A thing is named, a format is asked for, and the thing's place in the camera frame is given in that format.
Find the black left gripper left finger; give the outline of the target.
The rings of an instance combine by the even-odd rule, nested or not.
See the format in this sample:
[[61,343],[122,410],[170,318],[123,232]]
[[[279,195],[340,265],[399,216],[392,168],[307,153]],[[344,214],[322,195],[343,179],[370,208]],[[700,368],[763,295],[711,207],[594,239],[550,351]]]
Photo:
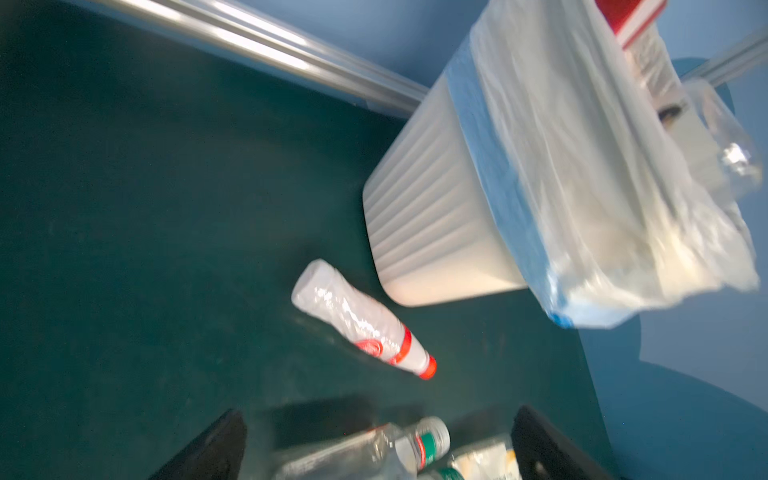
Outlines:
[[247,426],[229,409],[157,470],[151,480],[237,480],[244,458]]

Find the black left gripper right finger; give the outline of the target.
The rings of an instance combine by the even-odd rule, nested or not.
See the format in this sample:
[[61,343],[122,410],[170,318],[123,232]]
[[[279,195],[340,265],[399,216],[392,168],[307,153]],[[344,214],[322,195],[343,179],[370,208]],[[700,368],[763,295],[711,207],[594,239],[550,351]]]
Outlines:
[[515,416],[511,440],[523,480],[613,479],[546,416],[528,405]]

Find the clear square bottle green cap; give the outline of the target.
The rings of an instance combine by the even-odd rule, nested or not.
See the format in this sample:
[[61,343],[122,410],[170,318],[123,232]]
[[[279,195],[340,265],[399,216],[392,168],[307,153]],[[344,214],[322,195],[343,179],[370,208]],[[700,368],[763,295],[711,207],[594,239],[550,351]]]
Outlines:
[[420,474],[417,480],[521,480],[509,434],[462,447],[450,454],[445,468]]

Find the clear bottle white orange label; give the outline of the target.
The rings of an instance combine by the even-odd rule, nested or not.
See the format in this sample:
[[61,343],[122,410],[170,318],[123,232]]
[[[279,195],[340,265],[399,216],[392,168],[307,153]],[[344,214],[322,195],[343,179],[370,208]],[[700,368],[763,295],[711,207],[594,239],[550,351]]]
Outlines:
[[275,479],[415,479],[450,449],[450,433],[437,417],[400,427],[388,423],[289,455]]

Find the white bottle red label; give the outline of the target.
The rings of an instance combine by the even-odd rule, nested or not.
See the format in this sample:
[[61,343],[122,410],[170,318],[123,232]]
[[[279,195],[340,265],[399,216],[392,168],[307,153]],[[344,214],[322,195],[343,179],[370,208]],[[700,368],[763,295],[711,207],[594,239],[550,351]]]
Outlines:
[[437,362],[387,307],[357,290],[322,259],[310,262],[291,294],[300,311],[332,326],[362,352],[423,380]]

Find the clear bottle green white label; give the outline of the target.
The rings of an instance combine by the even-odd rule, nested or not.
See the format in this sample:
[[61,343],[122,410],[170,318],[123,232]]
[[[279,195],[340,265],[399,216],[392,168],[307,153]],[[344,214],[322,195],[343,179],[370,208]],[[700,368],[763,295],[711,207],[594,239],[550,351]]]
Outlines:
[[707,81],[684,82],[653,104],[691,176],[716,203],[730,204],[761,188],[763,165],[754,142]]

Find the gold red label tea bottle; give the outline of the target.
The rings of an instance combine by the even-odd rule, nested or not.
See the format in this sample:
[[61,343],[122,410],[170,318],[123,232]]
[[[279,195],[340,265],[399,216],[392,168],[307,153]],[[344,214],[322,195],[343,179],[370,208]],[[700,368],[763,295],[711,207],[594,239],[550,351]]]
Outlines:
[[667,0],[596,0],[623,49],[628,48],[666,8]]

